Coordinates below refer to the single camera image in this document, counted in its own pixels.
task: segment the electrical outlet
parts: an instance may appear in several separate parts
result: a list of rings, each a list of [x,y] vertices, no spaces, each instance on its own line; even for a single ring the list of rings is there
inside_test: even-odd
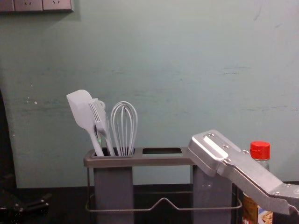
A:
[[[14,0],[0,0],[0,12],[13,12]]]
[[[16,12],[42,11],[42,0],[14,0],[14,8]]]
[[[44,11],[73,11],[71,0],[43,0],[43,9]]]

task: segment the whisk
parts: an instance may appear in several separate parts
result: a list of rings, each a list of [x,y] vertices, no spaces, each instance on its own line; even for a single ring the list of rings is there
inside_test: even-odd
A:
[[[110,121],[118,155],[132,155],[138,126],[136,109],[121,101],[113,107]]]

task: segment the utensil holder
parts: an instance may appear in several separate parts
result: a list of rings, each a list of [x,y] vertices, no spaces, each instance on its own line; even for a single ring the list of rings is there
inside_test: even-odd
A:
[[[232,182],[219,175],[207,176],[188,157],[187,147],[136,148],[132,156],[95,156],[94,150],[87,153],[84,166],[87,168],[88,202],[86,210],[96,213],[97,224],[133,224],[135,212],[150,212],[161,202],[168,202],[178,211],[192,211],[193,224],[231,224]],[[193,208],[180,208],[168,198],[160,198],[150,208],[135,208],[132,167],[135,166],[181,166],[192,170]],[[95,209],[91,208],[89,169],[94,172]]]

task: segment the plastic bottle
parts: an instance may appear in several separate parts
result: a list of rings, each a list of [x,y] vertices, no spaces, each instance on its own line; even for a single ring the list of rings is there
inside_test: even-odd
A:
[[[250,155],[256,162],[269,170],[270,143],[264,141],[251,142]],[[263,210],[250,197],[244,194],[243,224],[272,224],[272,220],[272,212]]]

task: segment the kitchen utensil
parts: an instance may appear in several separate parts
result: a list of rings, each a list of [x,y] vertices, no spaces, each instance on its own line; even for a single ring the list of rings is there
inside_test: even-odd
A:
[[[115,156],[111,137],[110,137],[110,130],[107,124],[107,117],[105,112],[105,104],[98,99],[94,100],[89,104],[91,111],[93,112],[94,123],[97,128],[97,132],[103,135],[106,139],[106,145],[108,148],[108,152],[111,156]]]
[[[111,112],[111,129],[119,155],[132,155],[137,134],[136,109],[126,101],[117,103]]]
[[[89,107],[89,103],[93,100],[92,97],[86,90],[72,92],[66,95],[66,97],[76,123],[89,133],[96,155],[104,156],[103,150],[97,140],[94,118]]]

